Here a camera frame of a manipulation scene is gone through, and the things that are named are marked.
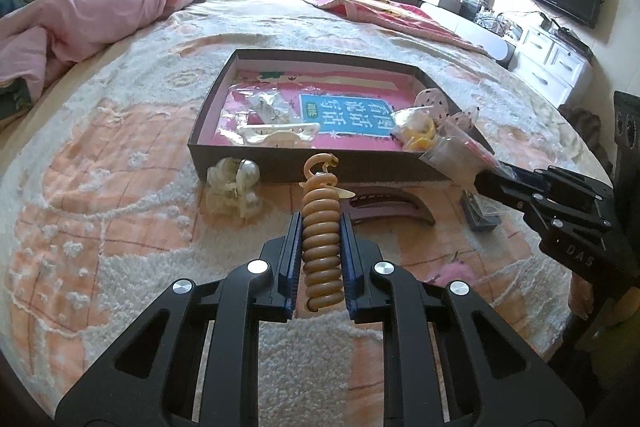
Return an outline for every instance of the pink fluffy object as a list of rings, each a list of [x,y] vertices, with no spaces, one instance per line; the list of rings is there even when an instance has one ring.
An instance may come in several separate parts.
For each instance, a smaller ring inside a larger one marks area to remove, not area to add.
[[[453,281],[464,281],[469,286],[474,286],[478,282],[478,278],[470,266],[463,261],[458,261],[457,256],[454,257],[451,263],[447,263],[439,270],[434,270],[426,279],[429,284],[440,286],[441,288]]]

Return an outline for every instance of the bed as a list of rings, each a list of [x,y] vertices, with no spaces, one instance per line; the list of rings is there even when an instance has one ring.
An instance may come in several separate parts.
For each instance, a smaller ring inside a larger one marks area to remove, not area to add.
[[[236,48],[356,54],[421,68],[462,108],[498,158],[608,182],[559,113],[491,58],[343,20],[302,0],[207,0],[71,69],[0,134],[0,349],[43,409],[63,394],[175,279],[224,277],[286,232],[302,190],[258,189],[247,223],[211,214],[187,139],[212,80]],[[569,315],[570,273],[542,255],[517,212],[471,232],[449,182],[405,187],[436,225],[359,225],[416,277],[456,252],[476,291],[543,357]],[[382,424],[382,333],[345,311],[261,326],[260,425]]]

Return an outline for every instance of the white drawer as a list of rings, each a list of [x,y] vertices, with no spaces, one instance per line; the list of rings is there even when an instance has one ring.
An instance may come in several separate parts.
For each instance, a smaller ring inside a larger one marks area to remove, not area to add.
[[[570,86],[575,86],[580,77],[582,64],[583,60],[580,60],[576,52],[570,52],[554,44],[549,60],[546,62],[546,69],[553,76],[565,80]]]
[[[571,94],[571,86],[551,76],[522,54],[518,54],[512,71],[556,108]]]
[[[553,45],[554,42],[549,37],[532,29],[525,35],[522,44],[518,46],[518,51],[542,65],[546,62]]]

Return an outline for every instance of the plastic bag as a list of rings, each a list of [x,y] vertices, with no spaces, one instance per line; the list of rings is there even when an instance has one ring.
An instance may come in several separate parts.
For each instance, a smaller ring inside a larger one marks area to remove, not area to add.
[[[391,114],[396,126],[391,134],[402,142],[402,150],[427,151],[434,145],[436,126],[430,107],[409,107]]]
[[[250,107],[260,117],[263,124],[291,124],[301,122],[300,115],[293,110],[289,102],[284,99],[277,89],[255,92],[247,97],[247,101]]]
[[[515,179],[511,168],[494,156],[451,121],[446,121],[435,145],[420,160],[441,172],[455,184],[472,194],[478,191],[474,185],[476,176],[490,170]]]
[[[207,169],[205,206],[209,212],[235,214],[243,219],[260,210],[260,200],[252,190],[260,181],[260,169],[251,160],[223,158]]]

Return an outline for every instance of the tv stand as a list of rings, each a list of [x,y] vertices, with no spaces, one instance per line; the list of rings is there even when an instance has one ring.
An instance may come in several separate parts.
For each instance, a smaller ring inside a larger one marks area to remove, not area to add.
[[[593,80],[587,58],[558,36],[533,26],[524,29],[509,71],[556,108],[580,102]]]

